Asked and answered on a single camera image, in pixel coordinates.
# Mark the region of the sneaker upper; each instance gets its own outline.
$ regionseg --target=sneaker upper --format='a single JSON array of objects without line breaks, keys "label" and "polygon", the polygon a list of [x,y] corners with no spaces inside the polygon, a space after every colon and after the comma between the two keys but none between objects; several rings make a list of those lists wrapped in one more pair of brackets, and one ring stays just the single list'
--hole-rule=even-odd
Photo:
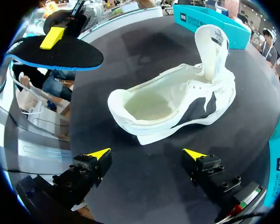
[{"label": "sneaker upper", "polygon": [[224,31],[215,25],[204,25],[195,32],[195,43],[202,61],[204,75],[213,82],[225,69],[229,40]]},{"label": "sneaker upper", "polygon": [[235,96],[234,75],[225,68],[229,40],[219,27],[201,26],[195,33],[201,64],[181,64],[128,90],[115,90],[108,107],[120,127],[150,135],[193,120],[217,120]]}]

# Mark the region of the black stripe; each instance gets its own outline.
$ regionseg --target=black stripe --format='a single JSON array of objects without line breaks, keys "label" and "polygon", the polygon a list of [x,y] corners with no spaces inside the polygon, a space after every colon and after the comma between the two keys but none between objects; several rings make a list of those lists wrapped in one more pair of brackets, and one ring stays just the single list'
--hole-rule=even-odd
[{"label": "black stripe", "polygon": [[195,119],[207,118],[209,115],[216,111],[216,97],[213,93],[209,103],[207,104],[206,111],[204,110],[205,98],[198,98],[190,104],[189,108],[183,115],[182,119],[173,127],[181,125]]}]

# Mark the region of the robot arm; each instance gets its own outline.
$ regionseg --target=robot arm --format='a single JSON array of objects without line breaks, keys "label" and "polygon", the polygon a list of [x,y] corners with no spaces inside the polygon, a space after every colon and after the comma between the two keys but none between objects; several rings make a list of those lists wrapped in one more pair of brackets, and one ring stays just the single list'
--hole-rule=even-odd
[{"label": "robot arm", "polygon": [[27,176],[15,188],[30,214],[42,223],[99,224],[71,211],[71,208],[79,205],[94,185],[99,186],[111,164],[109,148],[80,154],[73,159],[68,170],[53,176],[53,186],[40,176],[34,179]]}]

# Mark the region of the cable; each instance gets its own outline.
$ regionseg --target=cable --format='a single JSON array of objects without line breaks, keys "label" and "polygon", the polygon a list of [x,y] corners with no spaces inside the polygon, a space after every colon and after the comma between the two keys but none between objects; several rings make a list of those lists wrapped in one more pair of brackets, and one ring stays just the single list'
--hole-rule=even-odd
[{"label": "cable", "polygon": [[69,125],[59,125],[59,124],[56,124],[56,123],[54,123],[54,122],[52,122],[52,121],[43,120],[43,119],[40,119],[40,118],[33,118],[32,123],[33,123],[34,119],[41,120],[41,121],[45,121],[45,122],[49,122],[49,123],[51,123],[51,124],[53,124],[53,125],[58,125],[58,126],[60,126],[60,127],[69,127]]},{"label": "cable", "polygon": [[253,218],[253,217],[257,217],[257,216],[263,217],[265,215],[266,215],[266,213],[264,213],[264,212],[250,213],[250,214],[247,214],[247,215],[232,218],[231,220],[229,220],[227,222],[224,222],[223,224],[232,224],[232,223],[235,223],[235,222],[247,219],[247,218]]},{"label": "cable", "polygon": [[39,98],[39,100],[42,102],[42,105],[43,105],[43,109],[42,109],[42,111],[40,111],[40,112],[26,113],[26,112],[22,112],[22,111],[21,111],[21,113],[29,115],[29,114],[39,114],[39,113],[44,112],[44,110],[45,110],[45,104],[46,104],[46,103],[44,103],[43,100],[41,99],[41,97],[38,96],[35,92],[33,92],[31,89],[27,88],[26,86],[22,85],[20,82],[18,82],[18,81],[14,78],[14,75],[13,75],[12,72],[11,72],[11,71],[12,71],[11,65],[12,65],[12,62],[10,62],[10,64],[9,64],[9,75],[11,76],[11,78],[13,79],[13,81],[14,81],[17,85],[19,85],[20,87],[22,87],[23,89],[25,89],[25,90],[27,90],[28,92],[34,94],[37,98]]}]

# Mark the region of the shoe insole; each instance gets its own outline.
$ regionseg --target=shoe insole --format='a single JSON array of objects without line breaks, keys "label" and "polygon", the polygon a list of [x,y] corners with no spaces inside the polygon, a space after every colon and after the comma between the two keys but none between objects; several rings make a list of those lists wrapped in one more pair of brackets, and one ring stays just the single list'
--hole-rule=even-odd
[{"label": "shoe insole", "polygon": [[168,101],[155,92],[135,94],[125,104],[125,109],[137,120],[156,120],[173,111]]},{"label": "shoe insole", "polygon": [[93,70],[104,60],[98,49],[69,36],[63,36],[50,50],[40,49],[44,38],[44,35],[21,38],[11,46],[6,57],[51,70]]}]

